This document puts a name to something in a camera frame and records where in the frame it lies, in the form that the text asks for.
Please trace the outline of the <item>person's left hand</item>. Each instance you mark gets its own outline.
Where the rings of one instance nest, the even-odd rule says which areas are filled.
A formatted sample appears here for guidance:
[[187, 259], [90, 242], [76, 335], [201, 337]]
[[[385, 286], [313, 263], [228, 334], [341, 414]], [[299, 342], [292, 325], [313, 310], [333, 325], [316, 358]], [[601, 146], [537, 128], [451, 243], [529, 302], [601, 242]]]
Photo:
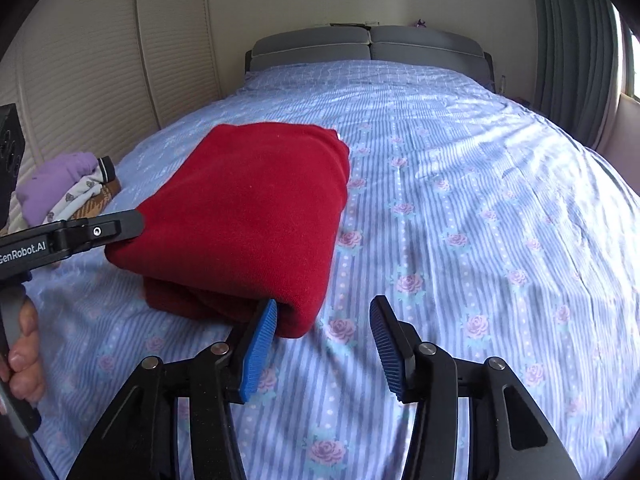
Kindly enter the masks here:
[[1, 361], [1, 381], [7, 384], [18, 400], [37, 404], [46, 390], [42, 359], [37, 309], [26, 297], [18, 317], [21, 335], [10, 347], [6, 361]]

